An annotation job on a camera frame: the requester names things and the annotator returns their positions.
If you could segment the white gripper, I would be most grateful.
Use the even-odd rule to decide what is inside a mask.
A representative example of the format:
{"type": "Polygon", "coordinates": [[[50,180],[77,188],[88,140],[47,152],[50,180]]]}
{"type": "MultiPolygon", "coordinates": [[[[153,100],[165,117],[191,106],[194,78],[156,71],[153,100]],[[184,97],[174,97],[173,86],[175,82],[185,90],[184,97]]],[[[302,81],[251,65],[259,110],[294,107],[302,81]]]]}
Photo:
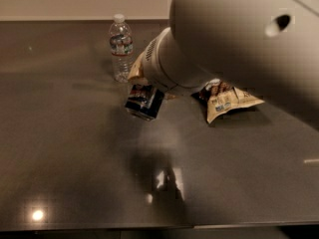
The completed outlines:
{"type": "Polygon", "coordinates": [[[177,98],[173,94],[186,92],[186,87],[181,85],[184,68],[185,57],[170,27],[167,27],[148,44],[145,54],[139,54],[131,67],[128,81],[133,85],[151,84],[165,93],[166,100],[173,100],[177,98]]]}

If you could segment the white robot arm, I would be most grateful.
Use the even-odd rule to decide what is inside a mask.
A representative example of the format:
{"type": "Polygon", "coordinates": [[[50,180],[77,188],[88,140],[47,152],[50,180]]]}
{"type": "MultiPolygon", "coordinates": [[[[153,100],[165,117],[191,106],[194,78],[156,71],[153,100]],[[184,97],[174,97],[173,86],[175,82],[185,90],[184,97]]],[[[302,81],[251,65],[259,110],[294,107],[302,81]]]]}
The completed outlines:
{"type": "Polygon", "coordinates": [[[319,0],[171,0],[130,82],[183,95],[212,79],[319,129],[319,0]]]}

